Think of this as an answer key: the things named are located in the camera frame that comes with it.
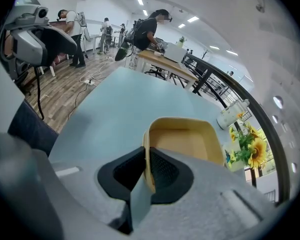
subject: chair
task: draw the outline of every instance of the chair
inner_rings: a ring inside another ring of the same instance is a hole
[[[161,74],[161,71],[164,70],[160,67],[157,66],[153,66],[152,69],[150,69],[150,71],[144,72],[145,74],[155,74],[155,77],[159,76],[161,77],[163,80],[166,80],[166,77],[164,75]]]

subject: desk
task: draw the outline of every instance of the desk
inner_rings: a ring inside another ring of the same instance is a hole
[[[139,148],[145,131],[159,117],[208,121],[222,145],[230,137],[218,126],[220,111],[197,94],[119,67],[78,106],[57,138],[49,160],[56,163],[93,159],[101,166]]]
[[[117,38],[118,36],[113,35],[112,37],[114,38],[113,41],[111,40],[111,43],[113,42],[113,46],[112,46],[112,47],[116,47],[116,38]]]
[[[189,69],[182,68],[178,63],[175,63],[174,61],[167,59],[163,56],[155,56],[152,50],[144,50],[139,53],[139,60],[136,70],[143,72],[146,63],[152,64],[156,67],[168,71],[169,74],[165,79],[166,81],[170,78],[171,73],[187,80],[188,83],[184,87],[184,89],[186,90],[189,90],[190,87],[195,83],[195,81],[198,80],[196,76],[189,71]]]

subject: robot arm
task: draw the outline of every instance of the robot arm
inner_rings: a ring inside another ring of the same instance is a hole
[[[13,80],[28,69],[49,67],[60,53],[73,55],[77,45],[62,30],[49,25],[48,8],[38,0],[15,0],[0,30],[0,60]],[[4,53],[7,31],[13,37],[12,54]]]

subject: person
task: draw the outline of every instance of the person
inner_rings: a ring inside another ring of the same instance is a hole
[[[158,50],[161,50],[160,45],[154,38],[154,35],[157,30],[157,24],[164,24],[165,21],[170,21],[172,18],[169,18],[170,14],[165,9],[156,10],[151,13],[149,18],[145,19],[140,27],[135,31],[132,45],[132,54],[129,61],[129,69],[136,70],[139,60],[139,53],[147,49],[150,44],[153,44],[157,47]]]
[[[189,65],[191,65],[192,63],[194,63],[194,61],[191,59],[191,58],[188,58],[186,61],[185,61],[185,64],[186,66],[188,66],[190,68]]]
[[[112,27],[107,17],[104,18],[104,22],[101,25],[100,31],[102,31],[102,35],[100,41],[100,50],[97,53],[99,55],[101,55],[104,52],[104,45],[105,45],[105,50],[109,52],[109,47],[112,40]]]
[[[186,55],[183,56],[183,59],[181,61],[182,64],[185,62],[186,57],[187,57]]]
[[[76,43],[76,52],[73,55],[72,63],[69,66],[75,66],[76,68],[86,66],[84,53],[81,49],[82,31],[79,24],[79,14],[74,10],[62,9],[58,12],[58,17],[59,19],[65,19],[66,27],[64,32],[66,32]]]
[[[121,29],[119,31],[115,31],[114,33],[119,33],[119,42],[118,42],[118,48],[120,48],[122,44],[122,40],[124,38],[124,33],[126,31],[126,26],[124,23],[120,25]]]

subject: sunflower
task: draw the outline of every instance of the sunflower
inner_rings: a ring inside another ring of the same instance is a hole
[[[237,116],[238,118],[242,118],[243,115],[244,115],[244,113],[242,112],[242,113],[237,114],[236,116]]]
[[[248,131],[251,133],[251,135],[254,138],[260,138],[259,135],[258,135],[258,131],[250,123],[247,123],[246,127],[248,128]]]
[[[232,142],[235,142],[235,140],[236,140],[236,135],[235,135],[234,132],[231,132],[231,133],[230,133],[230,137],[231,137]]]
[[[267,144],[260,138],[255,138],[248,149],[252,150],[251,156],[248,160],[250,168],[258,168],[266,162],[266,148]]]

